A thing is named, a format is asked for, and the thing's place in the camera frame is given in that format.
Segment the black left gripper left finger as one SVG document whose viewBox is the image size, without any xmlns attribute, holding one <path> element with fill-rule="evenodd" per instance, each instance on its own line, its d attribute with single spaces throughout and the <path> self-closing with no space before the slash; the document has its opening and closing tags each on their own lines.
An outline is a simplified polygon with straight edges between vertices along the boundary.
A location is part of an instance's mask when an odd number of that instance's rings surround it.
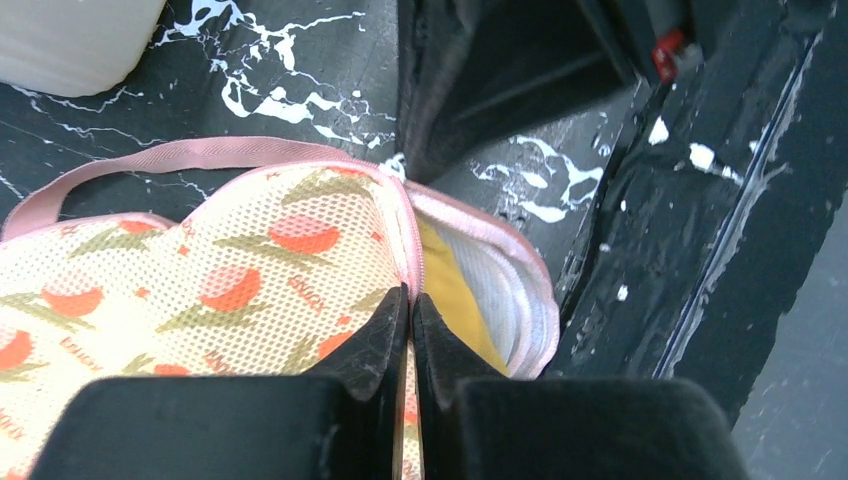
<svg viewBox="0 0 848 480">
<path fill-rule="evenodd" d="M 113 377 L 85 386 L 35 479 L 396 479 L 405 287 L 296 376 Z"/>
</svg>

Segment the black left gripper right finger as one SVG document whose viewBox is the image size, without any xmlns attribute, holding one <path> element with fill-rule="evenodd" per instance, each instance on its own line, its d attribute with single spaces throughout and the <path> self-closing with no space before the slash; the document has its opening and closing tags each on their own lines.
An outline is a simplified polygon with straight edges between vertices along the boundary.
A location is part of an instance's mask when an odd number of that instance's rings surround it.
<svg viewBox="0 0 848 480">
<path fill-rule="evenodd" d="M 678 380 L 512 380 L 422 296 L 411 319 L 427 479 L 743 479 L 728 423 Z"/>
</svg>

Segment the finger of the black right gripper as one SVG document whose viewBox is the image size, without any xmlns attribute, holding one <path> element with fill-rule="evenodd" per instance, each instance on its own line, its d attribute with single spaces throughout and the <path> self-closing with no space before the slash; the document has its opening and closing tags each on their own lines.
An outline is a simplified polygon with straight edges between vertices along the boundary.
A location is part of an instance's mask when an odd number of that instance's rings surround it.
<svg viewBox="0 0 848 480">
<path fill-rule="evenodd" d="M 597 1 L 401 1 L 396 148 L 429 183 L 636 75 Z"/>
</svg>

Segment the yellow bra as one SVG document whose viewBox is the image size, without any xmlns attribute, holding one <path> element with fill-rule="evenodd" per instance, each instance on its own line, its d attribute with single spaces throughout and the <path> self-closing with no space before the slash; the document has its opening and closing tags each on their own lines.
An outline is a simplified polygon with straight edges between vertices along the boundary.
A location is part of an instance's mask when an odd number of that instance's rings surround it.
<svg viewBox="0 0 848 480">
<path fill-rule="evenodd" d="M 425 281 L 430 296 L 448 329 L 475 354 L 501 374 L 506 363 L 497 351 L 476 298 L 465 280 L 451 247 L 437 230 L 417 216 Z"/>
</svg>

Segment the orange floral bra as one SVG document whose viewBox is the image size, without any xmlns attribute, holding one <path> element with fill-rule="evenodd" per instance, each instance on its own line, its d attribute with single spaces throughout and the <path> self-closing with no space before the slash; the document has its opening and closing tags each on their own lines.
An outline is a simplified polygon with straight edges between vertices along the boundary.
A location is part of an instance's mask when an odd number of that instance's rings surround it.
<svg viewBox="0 0 848 480">
<path fill-rule="evenodd" d="M 175 222 L 61 220 L 68 194 L 123 171 L 238 168 Z M 516 230 L 380 165 L 271 137 L 181 140 L 84 164 L 21 201 L 1 230 L 1 475 L 26 478 L 72 396 L 109 376 L 299 374 L 425 274 L 416 217 L 451 247 L 508 377 L 534 379 L 560 320 Z"/>
</svg>

